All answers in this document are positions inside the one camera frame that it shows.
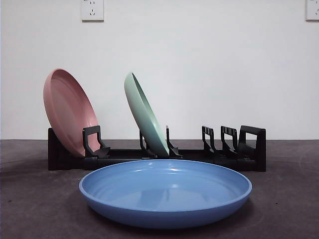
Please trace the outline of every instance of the blue plate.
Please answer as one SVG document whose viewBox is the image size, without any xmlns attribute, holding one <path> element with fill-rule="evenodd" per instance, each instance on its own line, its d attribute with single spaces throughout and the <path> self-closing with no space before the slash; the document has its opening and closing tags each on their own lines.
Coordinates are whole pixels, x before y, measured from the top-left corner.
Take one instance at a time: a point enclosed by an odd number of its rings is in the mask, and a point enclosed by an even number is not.
<svg viewBox="0 0 319 239">
<path fill-rule="evenodd" d="M 82 178 L 79 187 L 102 216 L 153 229 L 213 223 L 238 210 L 252 190 L 249 179 L 231 169 L 170 159 L 104 167 Z"/>
</svg>

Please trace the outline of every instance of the plate rim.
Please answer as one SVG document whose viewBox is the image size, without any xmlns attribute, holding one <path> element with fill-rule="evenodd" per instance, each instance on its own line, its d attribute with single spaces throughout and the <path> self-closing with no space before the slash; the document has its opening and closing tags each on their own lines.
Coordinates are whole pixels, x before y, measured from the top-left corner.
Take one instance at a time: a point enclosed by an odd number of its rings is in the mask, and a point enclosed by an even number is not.
<svg viewBox="0 0 319 239">
<path fill-rule="evenodd" d="M 205 208 L 199 208 L 199 209 L 195 209 L 195 210 L 170 210 L 170 211 L 167 211 L 167 210 L 141 210 L 141 209 L 136 209 L 136 208 L 129 208 L 129 207 L 119 207 L 119 206 L 116 206 L 116 205 L 112 205 L 112 204 L 106 204 L 105 201 L 102 201 L 100 199 L 97 199 L 93 196 L 91 196 L 91 194 L 87 193 L 84 188 L 83 188 L 83 181 L 89 177 L 89 175 L 97 172 L 97 171 L 100 171 L 100 170 L 103 170 L 105 168 L 110 168 L 110 167 L 115 167 L 117 165 L 120 165 L 120 164 L 131 164 L 131 163 L 136 163 L 136 162 L 152 162 L 152 161 L 159 161 L 159 160 L 167 160 L 167 161 L 176 161 L 176 162 L 192 162 L 192 163 L 202 163 L 202 164 L 208 164 L 208 165 L 211 165 L 211 166 L 215 166 L 215 167 L 220 167 L 220 168 L 223 168 L 223 169 L 226 169 L 226 170 L 229 170 L 231 171 L 232 173 L 235 173 L 241 177 L 243 177 L 249 187 L 247 189 L 247 191 L 242 194 L 241 196 L 233 199 L 233 200 L 229 200 L 225 203 L 221 203 L 221 204 L 218 204 L 217 206 L 214 206 L 214 207 L 205 207 Z M 251 193 L 252 191 L 252 183 L 251 181 L 243 174 L 235 171 L 235 170 L 232 170 L 230 168 L 226 168 L 226 167 L 223 167 L 223 166 L 220 166 L 220 165 L 216 165 L 216 164 L 211 164 L 211 163 L 206 163 L 206 162 L 199 162 L 199 161 L 193 161 L 193 160 L 184 160 L 184 159 L 145 159 L 145 160 L 135 160 L 135 161 L 130 161 L 130 162 L 123 162 L 123 163 L 117 163 L 117 164 L 113 164 L 113 165 L 109 165 L 109 166 L 106 166 L 106 167 L 103 167 L 103 168 L 99 168 L 97 170 L 94 170 L 90 173 L 88 173 L 87 175 L 85 175 L 80 183 L 79 183 L 79 189 L 81 191 L 81 193 L 89 198 L 90 200 L 94 201 L 94 202 L 98 202 L 100 204 L 103 204 L 103 205 L 106 205 L 106 206 L 109 206 L 109 207 L 113 207 L 113 208 L 117 208 L 117 209 L 124 209 L 124 210 L 131 210 L 131 211 L 138 211 L 138 212 L 154 212 L 154 213 L 178 213 L 178 212 L 197 212 L 197 211 L 203 211 L 203 210 L 211 210 L 211 209 L 215 209 L 215 208 L 220 208 L 220 207 L 223 207 L 223 206 L 226 206 L 226 205 L 230 205 L 230 204 L 233 204 L 233 203 L 236 203 L 236 202 L 239 202 L 241 201 L 242 199 L 244 199 L 245 197 L 249 196 L 249 194 Z"/>
</svg>

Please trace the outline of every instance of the outlet cover plate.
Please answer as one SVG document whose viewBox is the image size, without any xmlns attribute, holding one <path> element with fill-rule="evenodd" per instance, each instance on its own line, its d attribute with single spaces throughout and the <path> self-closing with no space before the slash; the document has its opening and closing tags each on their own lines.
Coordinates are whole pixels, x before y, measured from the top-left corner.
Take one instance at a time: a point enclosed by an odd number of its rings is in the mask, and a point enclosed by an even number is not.
<svg viewBox="0 0 319 239">
<path fill-rule="evenodd" d="M 306 1 L 306 21 L 319 21 L 319 0 Z"/>
<path fill-rule="evenodd" d="M 82 21 L 104 21 L 104 0 L 81 0 Z"/>
</svg>

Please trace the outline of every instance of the plate holder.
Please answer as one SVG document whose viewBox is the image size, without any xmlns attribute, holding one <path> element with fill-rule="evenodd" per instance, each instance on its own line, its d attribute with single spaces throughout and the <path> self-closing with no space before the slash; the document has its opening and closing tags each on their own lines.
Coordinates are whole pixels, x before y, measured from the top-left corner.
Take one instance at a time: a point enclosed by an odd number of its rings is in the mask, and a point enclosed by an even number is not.
<svg viewBox="0 0 319 239">
<path fill-rule="evenodd" d="M 266 130 L 242 125 L 239 140 L 237 130 L 221 126 L 222 149 L 214 144 L 214 130 L 202 126 L 203 149 L 179 149 L 169 139 L 169 128 L 166 126 L 166 141 L 169 157 L 162 158 L 152 152 L 140 132 L 140 149 L 111 149 L 101 139 L 99 125 L 86 127 L 82 130 L 85 157 L 74 157 L 61 144 L 52 128 L 48 129 L 48 170 L 85 169 L 95 170 L 108 165 L 145 159 L 185 159 L 213 163 L 234 169 L 236 171 L 266 171 Z M 256 146 L 253 148 L 246 143 L 246 134 L 257 136 Z M 92 151 L 88 143 L 88 136 L 96 134 L 100 148 Z M 232 136 L 232 148 L 225 140 L 225 134 Z"/>
</svg>

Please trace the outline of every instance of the pink plate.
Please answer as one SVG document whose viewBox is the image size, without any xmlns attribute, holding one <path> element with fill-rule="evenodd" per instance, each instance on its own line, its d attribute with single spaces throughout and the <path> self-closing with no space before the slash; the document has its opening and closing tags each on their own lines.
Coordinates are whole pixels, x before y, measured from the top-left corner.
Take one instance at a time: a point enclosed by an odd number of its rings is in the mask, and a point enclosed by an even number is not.
<svg viewBox="0 0 319 239">
<path fill-rule="evenodd" d="M 85 156 L 82 129 L 98 125 L 91 103 L 82 87 L 63 69 L 55 69 L 44 84 L 43 99 L 46 115 L 54 133 L 74 156 Z M 100 148 L 96 135 L 90 135 L 93 151 Z"/>
</svg>

